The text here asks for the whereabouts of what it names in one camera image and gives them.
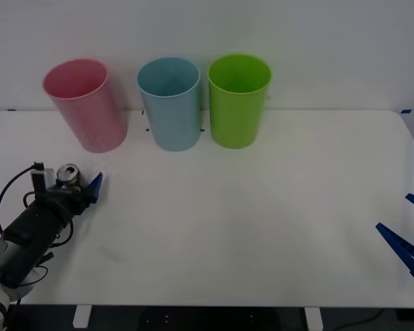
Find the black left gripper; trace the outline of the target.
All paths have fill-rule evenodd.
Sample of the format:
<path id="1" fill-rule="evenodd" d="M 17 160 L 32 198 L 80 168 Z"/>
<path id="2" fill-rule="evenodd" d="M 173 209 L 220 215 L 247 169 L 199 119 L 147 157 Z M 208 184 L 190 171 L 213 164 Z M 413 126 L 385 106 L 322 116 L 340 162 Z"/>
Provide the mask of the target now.
<path id="1" fill-rule="evenodd" d="M 56 248 L 66 244 L 74 234 L 73 219 L 99 199 L 105 174 L 100 172 L 85 188 L 63 190 L 51 188 L 45 192 L 29 192 L 34 201 L 3 231 L 3 239 L 21 247 L 31 243 L 50 244 Z"/>

